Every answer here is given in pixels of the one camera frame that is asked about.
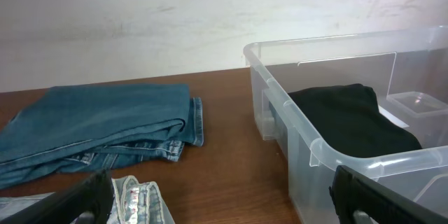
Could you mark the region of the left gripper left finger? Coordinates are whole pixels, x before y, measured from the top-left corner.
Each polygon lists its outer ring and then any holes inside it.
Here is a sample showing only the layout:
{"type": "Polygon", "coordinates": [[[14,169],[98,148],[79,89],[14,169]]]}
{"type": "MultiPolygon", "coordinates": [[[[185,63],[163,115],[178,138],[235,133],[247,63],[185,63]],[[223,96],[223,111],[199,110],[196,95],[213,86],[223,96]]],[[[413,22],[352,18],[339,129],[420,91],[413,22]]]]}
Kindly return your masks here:
{"type": "Polygon", "coordinates": [[[106,223],[113,200],[111,175],[108,171],[99,171],[14,213],[1,224],[106,223]]]}

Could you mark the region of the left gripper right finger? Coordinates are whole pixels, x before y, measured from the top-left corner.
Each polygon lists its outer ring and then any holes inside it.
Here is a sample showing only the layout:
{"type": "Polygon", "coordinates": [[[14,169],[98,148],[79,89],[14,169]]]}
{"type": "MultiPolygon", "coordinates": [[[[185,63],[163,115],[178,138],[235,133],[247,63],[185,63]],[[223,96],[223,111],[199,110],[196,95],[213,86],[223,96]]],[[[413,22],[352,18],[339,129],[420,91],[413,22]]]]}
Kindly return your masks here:
{"type": "Polygon", "coordinates": [[[447,224],[446,217],[345,165],[336,168],[329,191],[340,224],[447,224]]]}

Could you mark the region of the large black garment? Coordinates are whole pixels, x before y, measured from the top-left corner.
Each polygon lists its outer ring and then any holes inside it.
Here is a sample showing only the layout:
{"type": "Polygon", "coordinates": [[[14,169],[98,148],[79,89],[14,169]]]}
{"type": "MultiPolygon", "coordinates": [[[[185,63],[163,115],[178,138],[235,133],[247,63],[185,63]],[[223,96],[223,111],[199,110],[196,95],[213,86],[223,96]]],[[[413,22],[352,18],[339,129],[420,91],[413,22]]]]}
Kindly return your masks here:
{"type": "Polygon", "coordinates": [[[380,113],[371,87],[311,87],[289,96],[325,142],[345,155],[373,158],[422,149],[412,133],[380,113]]]}

